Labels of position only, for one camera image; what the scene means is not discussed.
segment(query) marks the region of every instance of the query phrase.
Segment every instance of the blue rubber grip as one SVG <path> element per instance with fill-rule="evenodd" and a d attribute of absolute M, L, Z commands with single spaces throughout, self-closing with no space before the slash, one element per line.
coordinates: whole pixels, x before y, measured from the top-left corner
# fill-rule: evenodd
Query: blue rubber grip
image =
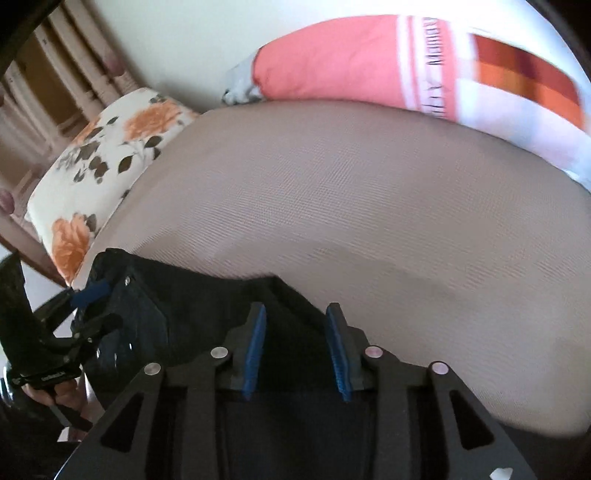
<path fill-rule="evenodd" d="M 84 290 L 76 293 L 70 300 L 70 305 L 74 309 L 83 309 L 91 303 L 100 300 L 103 297 L 111 294 L 111 286 L 106 280 L 94 283 Z"/>
<path fill-rule="evenodd" d="M 244 385 L 242 387 L 242 395 L 246 400 L 250 400 L 252 394 L 256 390 L 258 370 L 261 364 L 262 347 L 265 342 L 266 332 L 267 310 L 263 305 L 259 310 L 259 315 L 256 318 L 255 327 L 252 330 L 251 342 L 248 345 L 248 350 L 246 352 L 246 360 L 244 362 Z"/>
<path fill-rule="evenodd" d="M 347 361 L 347 354 L 345 347 L 340 337 L 339 330 L 336 326 L 335 317 L 332 315 L 330 309 L 326 310 L 326 341 L 329 344 L 330 357 L 333 362 L 333 369 L 335 371 L 336 386 L 343 400 L 351 401 L 353 388 L 349 381 L 349 363 Z"/>

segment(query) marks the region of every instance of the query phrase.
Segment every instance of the pillow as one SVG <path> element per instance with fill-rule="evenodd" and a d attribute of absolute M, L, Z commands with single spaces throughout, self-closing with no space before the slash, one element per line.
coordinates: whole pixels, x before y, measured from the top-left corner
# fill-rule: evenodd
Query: pillow
<path fill-rule="evenodd" d="M 507 140 L 591 190 L 591 93 L 530 52 L 437 18 L 311 25 L 229 74 L 228 105 L 340 99 L 419 111 Z"/>
<path fill-rule="evenodd" d="M 136 90 L 89 123 L 41 179 L 28 215 L 68 284 L 135 181 L 195 118 L 164 95 Z"/>

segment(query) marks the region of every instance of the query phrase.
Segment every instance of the finger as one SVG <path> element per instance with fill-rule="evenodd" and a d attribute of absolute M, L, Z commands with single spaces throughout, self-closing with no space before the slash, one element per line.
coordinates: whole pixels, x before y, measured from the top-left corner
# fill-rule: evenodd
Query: finger
<path fill-rule="evenodd" d="M 74 391 L 77 388 L 78 383 L 76 383 L 76 380 L 68 380 L 67 382 L 62 382 L 53 387 L 53 389 L 56 391 L 56 397 L 67 395 L 68 393 Z"/>
<path fill-rule="evenodd" d="M 86 398 L 81 392 L 74 390 L 67 393 L 66 395 L 56 397 L 56 403 L 58 405 L 64 405 L 65 407 L 80 411 L 86 403 Z"/>
<path fill-rule="evenodd" d="M 46 405 L 47 407 L 50 407 L 55 404 L 51 395 L 44 390 L 36 390 L 35 388 L 30 386 L 29 384 L 25 385 L 22 388 L 22 390 L 29 397 L 31 397 L 33 400 L 35 400 L 37 403 L 40 403 L 42 405 Z"/>

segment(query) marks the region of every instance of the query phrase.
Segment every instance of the beige cushion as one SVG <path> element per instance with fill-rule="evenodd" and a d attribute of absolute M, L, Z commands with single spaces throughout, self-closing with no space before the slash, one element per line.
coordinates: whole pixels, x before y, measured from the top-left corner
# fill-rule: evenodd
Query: beige cushion
<path fill-rule="evenodd" d="M 497 138 L 346 102 L 203 115 L 138 180 L 106 247 L 274 273 L 403 361 L 448 362 L 500 419 L 591 422 L 591 198 Z"/>

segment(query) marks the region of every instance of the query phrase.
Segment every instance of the metal screw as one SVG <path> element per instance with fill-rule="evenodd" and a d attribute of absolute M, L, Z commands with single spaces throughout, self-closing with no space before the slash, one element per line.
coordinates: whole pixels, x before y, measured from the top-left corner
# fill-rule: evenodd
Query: metal screw
<path fill-rule="evenodd" d="M 159 373 L 161 369 L 160 364 L 148 364 L 144 367 L 144 373 L 152 376 Z"/>
<path fill-rule="evenodd" d="M 224 346 L 217 346 L 212 350 L 212 357 L 214 358 L 226 358 L 228 356 L 228 349 Z"/>
<path fill-rule="evenodd" d="M 497 468 L 490 474 L 491 480 L 511 480 L 512 476 L 512 468 Z"/>
<path fill-rule="evenodd" d="M 384 354 L 384 351 L 375 345 L 369 346 L 365 349 L 365 355 L 370 358 L 380 358 Z"/>
<path fill-rule="evenodd" d="M 437 375 L 446 375 L 449 372 L 449 367 L 443 362 L 435 362 L 433 365 L 431 365 L 431 370 L 433 370 Z"/>

